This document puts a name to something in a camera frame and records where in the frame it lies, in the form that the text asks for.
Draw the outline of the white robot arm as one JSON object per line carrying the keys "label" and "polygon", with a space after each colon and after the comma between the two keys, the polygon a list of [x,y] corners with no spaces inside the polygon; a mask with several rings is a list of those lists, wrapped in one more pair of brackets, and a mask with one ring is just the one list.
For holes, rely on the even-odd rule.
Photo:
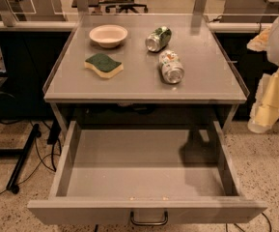
{"label": "white robot arm", "polygon": [[279,16],[269,28],[253,38],[247,48],[265,51],[267,60],[278,67],[274,74],[264,74],[261,78],[248,122],[252,132],[265,133],[279,119]]}

